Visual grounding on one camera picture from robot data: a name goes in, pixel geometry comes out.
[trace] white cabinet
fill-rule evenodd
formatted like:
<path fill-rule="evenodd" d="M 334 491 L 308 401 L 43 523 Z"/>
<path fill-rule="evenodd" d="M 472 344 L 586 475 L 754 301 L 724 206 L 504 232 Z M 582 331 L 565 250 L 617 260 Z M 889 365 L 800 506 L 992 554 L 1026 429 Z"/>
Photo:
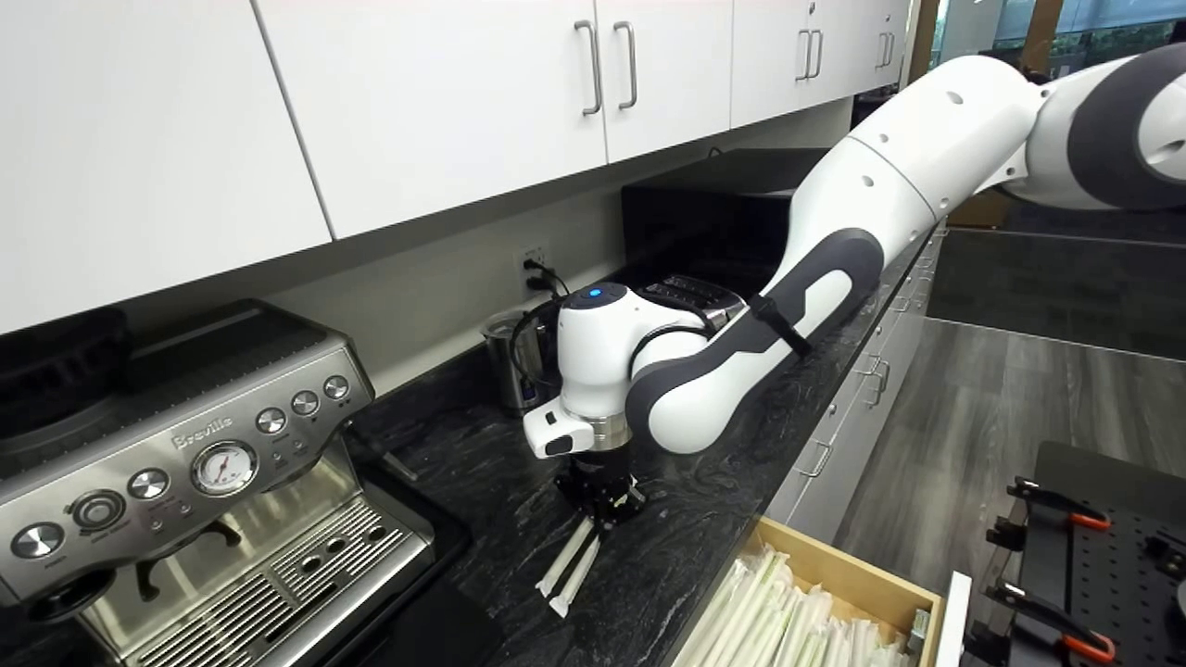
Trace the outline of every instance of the white cabinet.
<path fill-rule="evenodd" d="M 730 130 L 730 0 L 595 0 L 607 159 Z"/>
<path fill-rule="evenodd" d="M 851 60 L 867 51 L 867 8 L 850 0 L 813 0 L 798 28 L 798 108 L 858 92 Z"/>
<path fill-rule="evenodd" d="M 867 16 L 843 0 L 732 0 L 732 124 L 851 96 Z"/>
<path fill-rule="evenodd" d="M 605 161 L 591 0 L 260 0 L 336 238 Z"/>
<path fill-rule="evenodd" d="M 732 0 L 732 124 L 789 116 L 806 69 L 806 0 Z"/>
<path fill-rule="evenodd" d="M 327 244 L 247 0 L 0 3 L 0 334 Z"/>
<path fill-rule="evenodd" d="M 730 124 L 730 0 L 260 0 L 336 238 Z"/>
<path fill-rule="evenodd" d="M 864 48 L 851 60 L 851 80 L 857 88 L 880 88 L 880 86 L 898 86 L 899 66 L 904 66 L 904 16 L 909 16 L 909 0 L 869 0 L 858 8 L 858 34 L 864 34 Z"/>

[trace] black countertop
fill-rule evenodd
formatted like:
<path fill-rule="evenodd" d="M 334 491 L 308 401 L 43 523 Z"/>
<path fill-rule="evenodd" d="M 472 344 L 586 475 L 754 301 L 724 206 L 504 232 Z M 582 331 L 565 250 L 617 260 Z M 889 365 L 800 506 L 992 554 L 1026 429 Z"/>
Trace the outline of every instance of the black countertop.
<path fill-rule="evenodd" d="M 669 662 L 913 260 L 899 254 L 858 316 L 821 334 L 806 358 L 748 391 L 724 444 L 701 454 L 632 447 L 647 506 L 605 538 L 565 618 L 535 581 L 578 516 L 551 486 L 557 464 L 537 464 L 520 420 L 495 408 L 480 347 L 380 396 L 354 429 L 472 525 L 473 543 L 446 576 L 504 628 L 501 662 Z"/>

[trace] silver cabinet handle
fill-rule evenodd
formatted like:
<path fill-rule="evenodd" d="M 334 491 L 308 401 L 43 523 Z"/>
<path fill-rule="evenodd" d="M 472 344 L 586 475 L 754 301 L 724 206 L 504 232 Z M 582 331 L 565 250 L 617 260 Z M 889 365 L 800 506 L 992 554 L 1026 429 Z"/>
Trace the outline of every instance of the silver cabinet handle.
<path fill-rule="evenodd" d="M 591 21 L 578 21 L 578 34 L 589 34 L 589 60 L 591 60 L 591 108 L 582 108 L 582 116 L 599 116 L 605 102 L 605 88 L 599 88 L 599 43 L 595 43 L 595 24 Z"/>
<path fill-rule="evenodd" d="M 889 361 L 873 361 L 869 369 L 867 369 L 867 379 L 873 379 L 873 385 L 869 385 L 869 391 L 867 391 L 867 408 L 879 408 L 880 405 L 880 396 L 884 396 L 884 390 L 889 390 Z"/>
<path fill-rule="evenodd" d="M 880 34 L 880 66 L 894 60 L 894 34 Z"/>
<path fill-rule="evenodd" d="M 817 77 L 817 69 L 821 69 L 821 28 L 813 28 L 817 39 L 816 39 L 816 69 L 813 69 L 813 77 Z"/>
<path fill-rule="evenodd" d="M 630 43 L 630 96 L 617 102 L 617 111 L 636 108 L 636 43 L 632 43 L 632 24 L 630 21 L 615 21 L 615 34 L 627 34 Z"/>
<path fill-rule="evenodd" d="M 800 28 L 800 39 L 798 43 L 805 43 L 805 66 L 793 74 L 793 80 L 806 80 L 813 77 L 813 43 L 816 43 L 816 34 L 813 28 Z"/>
<path fill-rule="evenodd" d="M 827 444 L 817 444 L 816 465 L 806 469 L 806 476 L 817 476 L 827 464 Z"/>

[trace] backsplash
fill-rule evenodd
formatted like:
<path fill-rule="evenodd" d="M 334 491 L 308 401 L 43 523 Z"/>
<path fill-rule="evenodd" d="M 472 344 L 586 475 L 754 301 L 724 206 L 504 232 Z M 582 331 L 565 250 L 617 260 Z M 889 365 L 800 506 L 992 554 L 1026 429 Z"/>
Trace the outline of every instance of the backsplash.
<path fill-rule="evenodd" d="M 473 347 L 480 322 L 523 306 L 520 260 L 546 247 L 551 268 L 586 285 L 621 268 L 617 187 L 732 147 L 827 147 L 850 130 L 851 102 L 827 102 L 751 130 L 680 145 L 632 161 L 563 176 L 473 206 L 430 216 L 329 247 L 127 303 L 133 331 L 266 301 L 354 342 L 376 391 Z"/>

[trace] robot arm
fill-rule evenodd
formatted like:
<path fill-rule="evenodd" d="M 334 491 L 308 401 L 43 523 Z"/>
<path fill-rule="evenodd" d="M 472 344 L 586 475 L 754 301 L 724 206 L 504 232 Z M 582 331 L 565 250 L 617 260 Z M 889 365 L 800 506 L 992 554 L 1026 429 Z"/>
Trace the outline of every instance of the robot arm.
<path fill-rule="evenodd" d="M 611 453 L 630 433 L 710 447 L 751 385 L 842 324 L 977 187 L 1056 206 L 1186 203 L 1182 108 L 1186 43 L 1044 88 L 983 54 L 929 69 L 800 182 L 774 279 L 717 334 L 617 285 L 578 291 L 559 310 L 563 391 L 526 413 L 535 453 Z"/>

